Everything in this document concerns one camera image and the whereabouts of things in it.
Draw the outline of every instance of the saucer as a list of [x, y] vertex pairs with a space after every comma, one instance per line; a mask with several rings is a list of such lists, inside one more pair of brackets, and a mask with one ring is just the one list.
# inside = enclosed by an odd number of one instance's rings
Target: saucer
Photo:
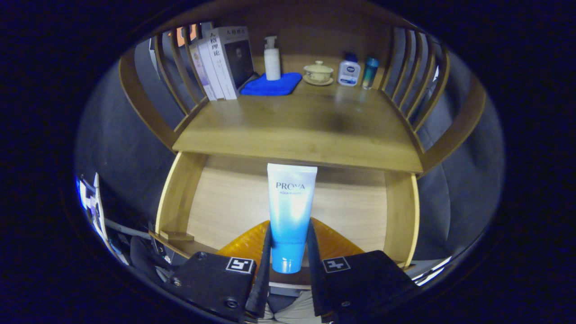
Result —
[[308, 76], [303, 76], [302, 78], [304, 79], [304, 81], [306, 81], [306, 83], [310, 83], [311, 85], [329, 85], [332, 84], [332, 82], [334, 82], [333, 78], [330, 78], [328, 81], [322, 83], [312, 82], [310, 81], [310, 78]]

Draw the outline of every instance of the screw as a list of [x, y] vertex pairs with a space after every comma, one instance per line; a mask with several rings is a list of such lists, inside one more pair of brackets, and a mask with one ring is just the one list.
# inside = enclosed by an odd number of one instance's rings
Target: screw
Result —
[[226, 298], [225, 302], [226, 302], [226, 307], [229, 307], [229, 308], [238, 307], [238, 302], [235, 301], [233, 298]]

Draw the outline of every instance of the blue white tube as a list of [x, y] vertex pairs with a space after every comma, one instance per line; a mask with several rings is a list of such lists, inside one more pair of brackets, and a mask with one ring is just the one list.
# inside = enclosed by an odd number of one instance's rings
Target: blue white tube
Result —
[[296, 273], [302, 266], [317, 167], [268, 163], [272, 268]]

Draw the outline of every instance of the lid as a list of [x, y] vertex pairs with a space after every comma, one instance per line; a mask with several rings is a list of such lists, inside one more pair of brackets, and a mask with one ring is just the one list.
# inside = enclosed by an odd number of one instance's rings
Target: lid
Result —
[[334, 71], [333, 68], [323, 65], [323, 61], [316, 61], [314, 65], [306, 65], [304, 70], [312, 73], [332, 73]]
[[296, 273], [302, 268], [306, 243], [275, 243], [272, 246], [272, 269], [279, 273]]
[[358, 63], [358, 58], [356, 57], [356, 55], [354, 53], [346, 53], [346, 56], [344, 57], [345, 61], [350, 61], [350, 62], [354, 62], [354, 63]]
[[373, 57], [367, 57], [366, 58], [366, 65], [378, 67], [378, 60], [373, 58]]
[[264, 44], [264, 49], [265, 50], [269, 50], [271, 48], [274, 48], [274, 41], [278, 38], [278, 36], [268, 36], [268, 37], [264, 37], [264, 40], [266, 41], [266, 44]]

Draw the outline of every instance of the book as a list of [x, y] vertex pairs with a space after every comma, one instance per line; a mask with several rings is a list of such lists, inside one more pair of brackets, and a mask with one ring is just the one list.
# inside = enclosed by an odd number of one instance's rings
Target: book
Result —
[[218, 77], [216, 76], [216, 70], [214, 69], [214, 64], [212, 63], [212, 59], [210, 58], [210, 50], [209, 50], [209, 32], [211, 30], [210, 23], [202, 23], [202, 39], [198, 40], [198, 53], [200, 53], [200, 59], [202, 60], [202, 65], [204, 66], [204, 70], [206, 71], [206, 76], [208, 77], [208, 82], [210, 83], [210, 87], [214, 92], [214, 96], [216, 99], [223, 99], [224, 93], [222, 92], [222, 87], [220, 86], [220, 82], [218, 81]]
[[210, 58], [226, 100], [238, 99], [238, 88], [254, 73], [248, 28], [218, 27], [206, 31]]
[[204, 87], [204, 92], [206, 92], [208, 100], [214, 101], [217, 100], [217, 98], [216, 95], [214, 94], [212, 86], [210, 85], [210, 81], [208, 80], [208, 74], [206, 73], [206, 69], [204, 68], [204, 64], [200, 57], [197, 42], [198, 42], [197, 39], [192, 40], [192, 44], [190, 46], [190, 54], [192, 55], [194, 68], [196, 69], [196, 73], [198, 73], [198, 78], [200, 79], [201, 86]]

